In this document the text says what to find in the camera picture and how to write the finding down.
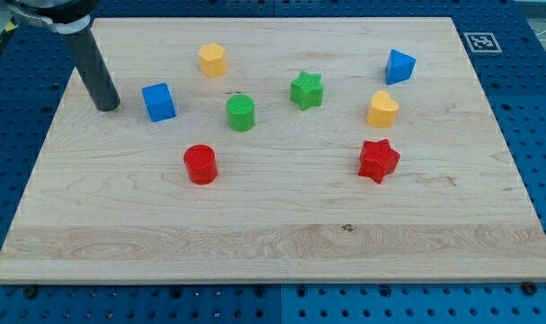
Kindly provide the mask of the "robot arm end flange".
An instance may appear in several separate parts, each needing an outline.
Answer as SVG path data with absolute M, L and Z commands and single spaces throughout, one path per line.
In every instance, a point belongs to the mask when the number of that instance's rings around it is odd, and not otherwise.
M 100 0 L 6 0 L 18 23 L 46 28 L 53 33 L 72 34 L 86 28 Z

